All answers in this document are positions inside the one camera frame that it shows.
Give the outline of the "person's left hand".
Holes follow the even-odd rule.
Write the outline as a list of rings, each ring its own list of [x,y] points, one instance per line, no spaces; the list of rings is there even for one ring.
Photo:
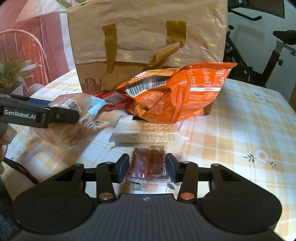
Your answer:
[[[16,131],[8,124],[0,122],[0,175],[4,173],[2,162],[7,152],[8,145],[16,136]]]

